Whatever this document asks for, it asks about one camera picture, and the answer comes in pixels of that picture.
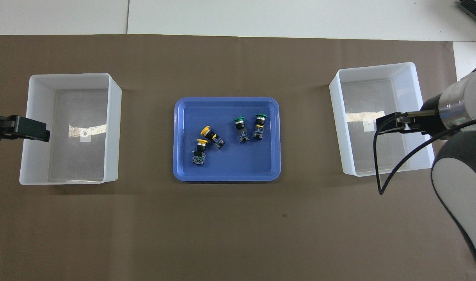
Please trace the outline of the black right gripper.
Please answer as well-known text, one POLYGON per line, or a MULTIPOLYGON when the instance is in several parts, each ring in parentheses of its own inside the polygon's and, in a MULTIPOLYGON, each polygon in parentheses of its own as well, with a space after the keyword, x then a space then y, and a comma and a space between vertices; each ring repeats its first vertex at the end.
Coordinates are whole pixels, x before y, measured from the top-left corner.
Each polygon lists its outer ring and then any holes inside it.
POLYGON ((437 135, 443 131, 443 122, 439 114, 439 101, 441 96, 429 98, 419 111, 407 113, 394 112, 377 118, 377 135, 387 133, 421 133, 422 135, 437 135), (409 119, 408 128, 406 123, 399 119, 409 119))

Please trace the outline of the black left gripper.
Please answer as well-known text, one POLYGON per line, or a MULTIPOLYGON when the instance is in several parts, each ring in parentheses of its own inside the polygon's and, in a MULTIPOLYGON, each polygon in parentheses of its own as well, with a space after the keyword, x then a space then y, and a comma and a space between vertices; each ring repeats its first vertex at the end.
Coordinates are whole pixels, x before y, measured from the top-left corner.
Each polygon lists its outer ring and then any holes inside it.
POLYGON ((0 141, 2 139, 15 139, 15 136, 11 133, 8 134, 10 128, 14 128, 14 135, 20 138, 42 142, 50 141, 50 131, 47 130, 46 123, 21 116, 16 116, 15 120, 11 117, 0 116, 0 141))

